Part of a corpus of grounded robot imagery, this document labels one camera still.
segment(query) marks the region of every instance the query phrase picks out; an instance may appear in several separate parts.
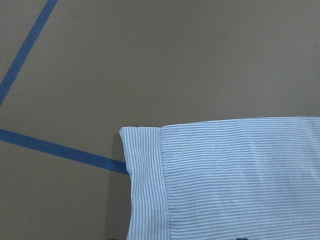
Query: gray surface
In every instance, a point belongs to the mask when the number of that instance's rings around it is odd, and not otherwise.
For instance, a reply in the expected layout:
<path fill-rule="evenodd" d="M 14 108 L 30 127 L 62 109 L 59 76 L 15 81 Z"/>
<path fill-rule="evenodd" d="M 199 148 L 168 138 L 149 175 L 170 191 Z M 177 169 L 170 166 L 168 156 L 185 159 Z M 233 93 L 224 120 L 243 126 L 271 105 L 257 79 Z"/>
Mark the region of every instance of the gray surface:
<path fill-rule="evenodd" d="M 2 2 L 0 76 L 45 3 Z M 320 116 L 319 23 L 317 0 L 60 0 L 0 108 L 0 128 L 124 161 L 123 126 Z M 0 159 L 17 162 L 0 176 L 6 239 L 126 238 L 129 177 L 6 143 Z M 46 180 L 22 181 L 20 166 L 34 176 L 36 164 Z M 14 207 L 42 195 L 63 207 Z"/>

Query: blue and white striped fabric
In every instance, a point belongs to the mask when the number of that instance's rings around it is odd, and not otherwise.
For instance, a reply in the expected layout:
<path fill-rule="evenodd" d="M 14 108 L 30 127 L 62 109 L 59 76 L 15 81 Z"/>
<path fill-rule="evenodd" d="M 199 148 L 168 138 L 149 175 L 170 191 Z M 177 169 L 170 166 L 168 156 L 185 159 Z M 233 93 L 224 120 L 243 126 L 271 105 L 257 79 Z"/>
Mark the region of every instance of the blue and white striped fabric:
<path fill-rule="evenodd" d="M 128 240 L 318 240 L 320 117 L 120 130 Z"/>

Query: blue tape line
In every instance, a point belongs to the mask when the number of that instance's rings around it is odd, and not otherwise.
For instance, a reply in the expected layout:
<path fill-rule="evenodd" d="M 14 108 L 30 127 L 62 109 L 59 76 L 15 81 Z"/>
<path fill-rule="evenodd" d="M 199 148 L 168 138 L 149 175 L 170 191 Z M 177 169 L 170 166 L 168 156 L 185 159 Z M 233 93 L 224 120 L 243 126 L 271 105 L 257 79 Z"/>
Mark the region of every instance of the blue tape line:
<path fill-rule="evenodd" d="M 42 28 L 46 24 L 51 12 L 53 11 L 58 0 L 48 0 L 40 13 L 39 17 L 35 21 L 32 29 L 30 30 L 28 36 L 24 40 L 19 52 L 15 56 L 8 72 L 4 76 L 0 84 L 0 106 L 4 102 L 12 84 L 14 83 L 20 69 L 22 68 L 30 50 L 35 44 Z"/>
<path fill-rule="evenodd" d="M 1 128 L 0 140 L 21 147 L 37 150 L 43 153 L 129 175 L 126 164 L 122 161 L 113 160 L 111 158 L 95 155 L 67 146 L 58 145 L 34 137 L 21 135 L 15 132 L 3 130 Z"/>

